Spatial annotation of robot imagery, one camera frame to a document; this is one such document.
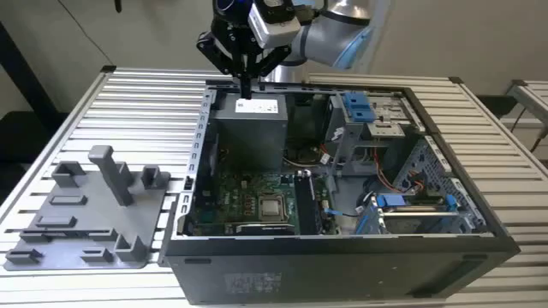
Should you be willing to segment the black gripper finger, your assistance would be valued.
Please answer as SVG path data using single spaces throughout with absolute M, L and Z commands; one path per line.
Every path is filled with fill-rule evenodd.
M 252 98 L 251 84 L 260 76 L 265 77 L 275 67 L 284 61 L 291 54 L 291 46 L 284 45 L 275 47 L 267 56 L 257 61 L 257 56 L 263 53 L 263 49 L 255 48 L 248 51 L 245 62 L 245 97 Z
M 233 30 L 219 32 L 220 37 L 212 31 L 201 32 L 196 47 L 205 58 L 223 74 L 229 74 L 239 79 L 240 96 L 248 97 L 248 75 L 243 62 L 243 53 Z

